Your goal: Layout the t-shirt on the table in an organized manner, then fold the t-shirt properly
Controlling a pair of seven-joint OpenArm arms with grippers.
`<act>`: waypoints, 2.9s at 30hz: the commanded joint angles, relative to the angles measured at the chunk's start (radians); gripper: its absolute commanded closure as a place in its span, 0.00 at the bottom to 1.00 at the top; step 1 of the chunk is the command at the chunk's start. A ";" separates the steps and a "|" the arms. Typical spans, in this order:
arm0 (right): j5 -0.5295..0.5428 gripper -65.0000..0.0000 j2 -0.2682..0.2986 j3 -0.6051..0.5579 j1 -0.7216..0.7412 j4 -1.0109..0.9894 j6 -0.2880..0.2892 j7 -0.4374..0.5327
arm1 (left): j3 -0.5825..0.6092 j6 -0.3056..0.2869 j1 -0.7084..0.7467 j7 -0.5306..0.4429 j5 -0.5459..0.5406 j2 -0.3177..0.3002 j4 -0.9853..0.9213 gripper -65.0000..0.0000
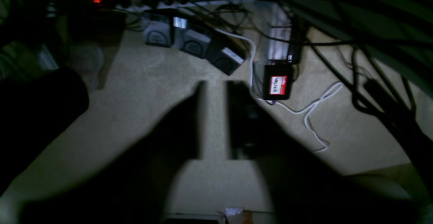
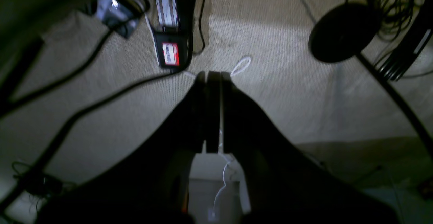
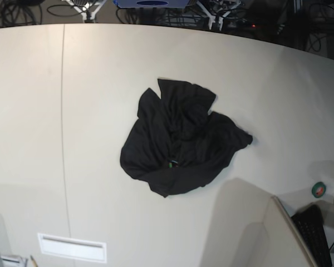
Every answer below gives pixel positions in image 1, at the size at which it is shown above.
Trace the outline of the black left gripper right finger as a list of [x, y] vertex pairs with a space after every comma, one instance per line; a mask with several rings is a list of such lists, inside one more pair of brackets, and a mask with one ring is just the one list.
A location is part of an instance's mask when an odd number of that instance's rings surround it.
[[280, 224], [415, 224], [411, 201], [342, 176], [260, 107], [243, 82], [226, 82], [230, 156], [258, 167]]

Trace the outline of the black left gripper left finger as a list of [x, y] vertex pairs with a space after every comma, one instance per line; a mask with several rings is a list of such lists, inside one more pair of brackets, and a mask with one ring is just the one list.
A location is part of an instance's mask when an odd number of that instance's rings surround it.
[[24, 205], [22, 224], [157, 224], [178, 171], [199, 157], [201, 81], [148, 135], [88, 180]]

